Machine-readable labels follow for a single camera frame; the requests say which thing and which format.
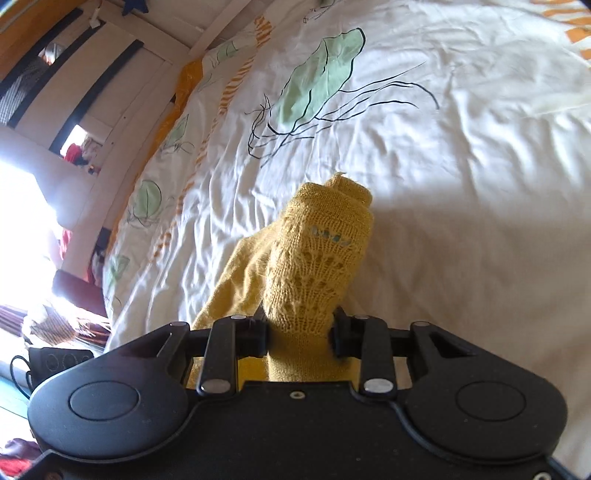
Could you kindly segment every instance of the orange stripe pattern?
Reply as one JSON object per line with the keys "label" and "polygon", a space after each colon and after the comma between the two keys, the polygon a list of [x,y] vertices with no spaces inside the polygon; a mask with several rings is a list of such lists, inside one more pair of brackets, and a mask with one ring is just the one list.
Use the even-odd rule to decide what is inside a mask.
{"label": "orange stripe pattern", "polygon": [[[562,23],[568,25],[575,25],[566,31],[566,36],[571,43],[578,43],[587,37],[591,37],[591,11],[588,8],[581,8],[579,0],[530,0],[534,5],[566,5],[573,4],[575,8],[550,8],[543,14],[545,17],[552,17],[554,15],[569,15],[569,14],[586,14],[580,17],[571,18],[569,20],[562,20]],[[591,60],[590,50],[588,48],[581,49],[581,56],[585,60]]]}
{"label": "orange stripe pattern", "polygon": [[[273,30],[273,26],[262,15],[255,18],[254,24],[256,27],[256,33],[255,33],[256,49],[259,50],[264,44],[266,44],[271,39],[271,32]],[[238,71],[236,72],[236,75],[234,75],[234,77],[231,78],[231,80],[228,82],[228,84],[224,88],[224,90],[222,92],[222,97],[220,98],[219,106],[217,109],[217,115],[213,119],[212,126],[209,129],[209,133],[207,133],[205,138],[201,141],[201,145],[199,146],[199,150],[197,153],[197,158],[195,159],[195,165],[198,165],[199,163],[201,163],[201,161],[207,156],[207,147],[209,145],[209,139],[210,139],[211,135],[213,134],[213,132],[215,131],[216,127],[219,125],[220,121],[224,118],[224,116],[228,112],[228,108],[230,107],[230,103],[232,102],[232,99],[235,97],[237,91],[239,90],[240,85],[244,81],[244,78],[251,71],[252,64],[255,61],[255,56],[256,56],[256,54],[249,57],[242,64],[240,69],[238,69]],[[185,185],[185,187],[183,188],[183,191],[181,192],[181,195],[179,195],[179,197],[177,199],[177,208],[176,208],[176,216],[177,217],[179,217],[180,215],[183,214],[185,196],[186,196],[187,192],[195,185],[194,176],[195,176],[195,173],[193,173],[193,175],[189,178],[187,184]],[[172,233],[170,231],[176,225],[177,225],[177,219],[175,218],[173,220],[172,224],[170,225],[170,227],[167,229],[167,231],[161,235],[161,238],[160,238],[161,241],[156,246],[152,260],[158,258],[160,256],[160,254],[162,253],[162,250],[164,249],[164,247],[167,247],[170,245],[170,239],[172,237]]]}

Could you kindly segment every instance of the blue star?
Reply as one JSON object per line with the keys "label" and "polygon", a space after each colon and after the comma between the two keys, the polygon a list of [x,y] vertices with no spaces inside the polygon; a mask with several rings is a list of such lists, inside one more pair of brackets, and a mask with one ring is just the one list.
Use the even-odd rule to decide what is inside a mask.
{"label": "blue star", "polygon": [[123,16],[127,15],[134,8],[143,14],[149,12],[148,5],[146,5],[146,0],[125,0],[125,5],[123,6]]}

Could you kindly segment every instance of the black cable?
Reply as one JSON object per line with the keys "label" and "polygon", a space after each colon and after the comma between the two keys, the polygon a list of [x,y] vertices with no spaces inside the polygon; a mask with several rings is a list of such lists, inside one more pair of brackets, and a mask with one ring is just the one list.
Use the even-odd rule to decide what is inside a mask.
{"label": "black cable", "polygon": [[17,388],[17,390],[20,393],[22,393],[23,395],[25,395],[25,397],[27,399],[29,399],[29,398],[31,398],[31,396],[21,388],[21,386],[17,382],[17,379],[14,377],[14,361],[15,360],[22,360],[23,362],[25,362],[27,364],[27,367],[29,367],[29,371],[26,373],[25,378],[27,379],[27,385],[29,387],[29,390],[33,391],[33,389],[31,388],[31,365],[29,364],[29,362],[26,358],[24,358],[23,356],[20,356],[20,355],[16,355],[12,360],[10,360],[10,377],[12,378],[12,383],[14,383],[14,386]]}

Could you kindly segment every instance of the white duvet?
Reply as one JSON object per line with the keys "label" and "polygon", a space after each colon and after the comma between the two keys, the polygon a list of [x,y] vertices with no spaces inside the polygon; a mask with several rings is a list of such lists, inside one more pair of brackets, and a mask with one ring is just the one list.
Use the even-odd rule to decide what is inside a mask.
{"label": "white duvet", "polygon": [[431,320],[548,378],[569,404],[556,456],[587,475],[589,13],[316,1],[277,0],[203,59],[108,258],[109,347],[190,322],[240,238],[342,171],[375,215],[346,309]]}

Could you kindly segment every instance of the metal rivet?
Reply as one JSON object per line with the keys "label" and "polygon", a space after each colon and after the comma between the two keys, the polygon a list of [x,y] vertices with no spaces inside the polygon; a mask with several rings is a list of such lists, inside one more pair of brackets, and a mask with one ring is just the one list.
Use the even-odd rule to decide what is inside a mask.
{"label": "metal rivet", "polygon": [[394,384],[385,378],[370,378],[363,384],[363,389],[369,393],[388,393],[394,389]]}
{"label": "metal rivet", "polygon": [[306,397],[306,394],[300,390],[294,390],[290,393],[290,397],[294,400],[303,400]]}
{"label": "metal rivet", "polygon": [[230,391],[230,382],[228,380],[223,380],[221,378],[212,378],[210,380],[206,380],[201,384],[201,390],[205,393],[211,394],[221,394]]}

